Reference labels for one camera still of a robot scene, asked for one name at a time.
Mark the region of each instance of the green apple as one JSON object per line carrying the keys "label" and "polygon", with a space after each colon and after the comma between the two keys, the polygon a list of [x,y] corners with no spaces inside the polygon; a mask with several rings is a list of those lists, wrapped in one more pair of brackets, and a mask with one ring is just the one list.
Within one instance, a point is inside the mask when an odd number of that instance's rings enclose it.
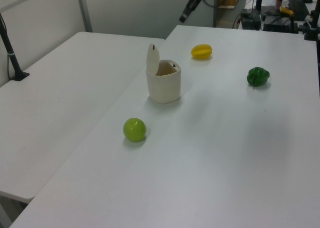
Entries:
{"label": "green apple", "polygon": [[147,128],[142,120],[137,118],[128,119],[123,126],[125,137],[133,142],[139,142],[145,137]]}

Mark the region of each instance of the plastic vegetable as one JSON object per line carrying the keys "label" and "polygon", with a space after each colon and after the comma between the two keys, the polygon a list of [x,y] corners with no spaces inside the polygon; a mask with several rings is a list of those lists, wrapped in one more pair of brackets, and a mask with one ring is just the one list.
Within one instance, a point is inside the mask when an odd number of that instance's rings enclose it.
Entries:
{"label": "plastic vegetable", "polygon": [[199,44],[191,50],[191,55],[195,59],[207,59],[212,54],[212,48],[209,44]]}
{"label": "plastic vegetable", "polygon": [[147,128],[142,120],[137,118],[128,119],[123,126],[125,137],[132,142],[139,142],[144,139]]}
{"label": "plastic vegetable", "polygon": [[256,87],[264,84],[269,77],[270,73],[267,70],[260,67],[255,67],[249,70],[249,74],[246,79],[248,83]]}

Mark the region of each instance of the green pepper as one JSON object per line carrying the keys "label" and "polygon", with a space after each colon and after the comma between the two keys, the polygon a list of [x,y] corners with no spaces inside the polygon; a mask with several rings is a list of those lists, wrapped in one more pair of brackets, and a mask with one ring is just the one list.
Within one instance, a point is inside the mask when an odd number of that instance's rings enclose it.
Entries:
{"label": "green pepper", "polygon": [[248,83],[256,87],[264,84],[269,77],[270,73],[267,70],[260,67],[255,67],[249,70],[249,74],[246,79]]}

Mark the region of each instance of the white table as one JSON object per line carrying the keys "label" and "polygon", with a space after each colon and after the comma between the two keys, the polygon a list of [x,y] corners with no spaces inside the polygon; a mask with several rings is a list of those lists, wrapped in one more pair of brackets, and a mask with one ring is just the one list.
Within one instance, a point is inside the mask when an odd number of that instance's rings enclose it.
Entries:
{"label": "white table", "polygon": [[[200,43],[210,60],[191,58]],[[159,50],[181,66],[181,98],[153,102],[141,70],[12,228],[318,227],[315,43],[177,26]],[[246,79],[255,66],[271,74],[260,88]],[[124,138],[131,117],[145,141]]]}
{"label": "white table", "polygon": [[163,41],[78,33],[1,87],[0,195],[30,202]]}

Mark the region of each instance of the white cup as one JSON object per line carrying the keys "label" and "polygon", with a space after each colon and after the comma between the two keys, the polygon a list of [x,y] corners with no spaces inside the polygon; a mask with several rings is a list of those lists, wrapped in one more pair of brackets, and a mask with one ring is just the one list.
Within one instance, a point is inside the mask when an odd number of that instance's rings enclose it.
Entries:
{"label": "white cup", "polygon": [[153,100],[166,104],[180,97],[181,68],[176,62],[161,60],[156,74],[148,69],[145,72],[149,95]]}

